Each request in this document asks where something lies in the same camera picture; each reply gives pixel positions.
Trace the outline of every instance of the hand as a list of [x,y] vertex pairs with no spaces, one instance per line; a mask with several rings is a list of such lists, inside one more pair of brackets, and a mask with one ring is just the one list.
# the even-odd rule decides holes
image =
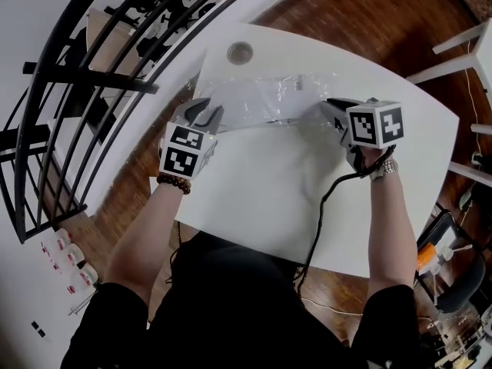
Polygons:
[[385,153],[386,149],[375,149],[375,148],[366,148],[361,146],[361,152],[364,156],[364,167],[371,167],[378,159]]

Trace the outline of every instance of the white cube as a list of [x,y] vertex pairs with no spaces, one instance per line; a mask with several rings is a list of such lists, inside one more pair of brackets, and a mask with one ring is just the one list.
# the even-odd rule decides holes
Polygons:
[[159,171],[193,179],[208,163],[217,145],[215,136],[169,122]]
[[404,136],[401,104],[376,101],[347,108],[353,145],[383,149]]

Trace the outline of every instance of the person's right arm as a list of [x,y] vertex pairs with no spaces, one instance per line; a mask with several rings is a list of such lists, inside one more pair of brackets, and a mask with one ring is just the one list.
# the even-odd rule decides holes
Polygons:
[[[382,152],[364,150],[366,166]],[[399,284],[414,286],[417,243],[405,206],[397,172],[371,182],[371,232],[369,234],[369,292]]]

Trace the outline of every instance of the brown bead bracelet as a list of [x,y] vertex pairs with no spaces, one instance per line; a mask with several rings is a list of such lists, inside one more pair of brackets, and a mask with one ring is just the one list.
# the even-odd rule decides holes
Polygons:
[[179,178],[178,176],[165,174],[163,172],[157,177],[157,183],[166,183],[173,185],[183,191],[184,195],[188,195],[191,192],[191,183],[188,179]]

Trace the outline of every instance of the metal watch band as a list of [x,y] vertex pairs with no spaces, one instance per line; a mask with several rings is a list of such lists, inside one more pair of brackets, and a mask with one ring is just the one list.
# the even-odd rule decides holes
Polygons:
[[393,159],[386,160],[376,171],[369,175],[369,178],[375,181],[393,172],[398,172],[398,163]]

